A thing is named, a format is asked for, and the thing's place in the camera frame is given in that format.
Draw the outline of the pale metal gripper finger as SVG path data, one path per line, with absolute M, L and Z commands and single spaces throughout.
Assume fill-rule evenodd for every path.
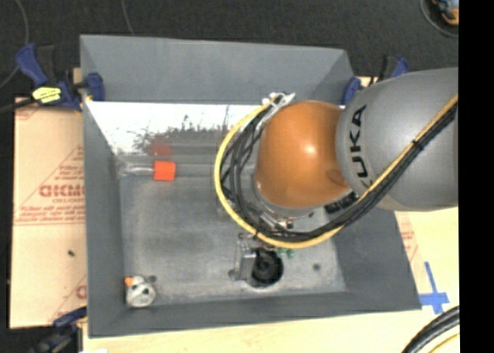
M 255 264 L 256 254 L 254 252 L 239 253 L 235 258 L 236 280 L 250 280 Z

